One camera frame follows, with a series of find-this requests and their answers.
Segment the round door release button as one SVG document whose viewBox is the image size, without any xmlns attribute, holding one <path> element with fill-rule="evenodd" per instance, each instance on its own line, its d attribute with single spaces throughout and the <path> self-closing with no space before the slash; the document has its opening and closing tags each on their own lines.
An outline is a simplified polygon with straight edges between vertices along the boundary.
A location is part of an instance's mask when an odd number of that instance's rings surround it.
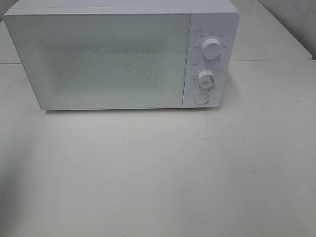
<svg viewBox="0 0 316 237">
<path fill-rule="evenodd" d="M 209 95 L 207 93 L 199 93 L 194 97 L 194 102 L 198 105 L 206 105 L 209 102 Z"/>
</svg>

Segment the white microwave knob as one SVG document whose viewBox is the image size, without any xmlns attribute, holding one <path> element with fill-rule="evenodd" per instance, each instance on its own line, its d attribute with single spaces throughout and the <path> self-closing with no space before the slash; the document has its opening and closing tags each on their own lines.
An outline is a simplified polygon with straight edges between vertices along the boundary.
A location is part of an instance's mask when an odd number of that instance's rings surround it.
<svg viewBox="0 0 316 237">
<path fill-rule="evenodd" d="M 215 84 L 215 76 L 209 70 L 203 70 L 197 75 L 197 83 L 201 88 L 211 88 Z"/>
<path fill-rule="evenodd" d="M 200 46 L 206 59 L 215 59 L 221 54 L 222 42 L 217 37 L 206 38 Z"/>
</svg>

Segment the white microwave oven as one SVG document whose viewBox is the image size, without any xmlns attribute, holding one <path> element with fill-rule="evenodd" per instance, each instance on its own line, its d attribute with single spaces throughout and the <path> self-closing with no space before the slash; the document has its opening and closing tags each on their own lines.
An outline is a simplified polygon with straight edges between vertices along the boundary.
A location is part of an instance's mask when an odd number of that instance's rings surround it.
<svg viewBox="0 0 316 237">
<path fill-rule="evenodd" d="M 229 0 L 20 0 L 3 20 L 41 109 L 216 108 Z"/>
</svg>

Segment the white microwave door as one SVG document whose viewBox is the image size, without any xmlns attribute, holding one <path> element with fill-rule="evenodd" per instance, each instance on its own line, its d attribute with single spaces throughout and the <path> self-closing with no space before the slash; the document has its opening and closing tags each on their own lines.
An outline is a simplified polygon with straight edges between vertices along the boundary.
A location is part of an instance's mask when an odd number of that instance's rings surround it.
<svg viewBox="0 0 316 237">
<path fill-rule="evenodd" d="M 44 110 L 182 106 L 188 14 L 4 19 Z"/>
</svg>

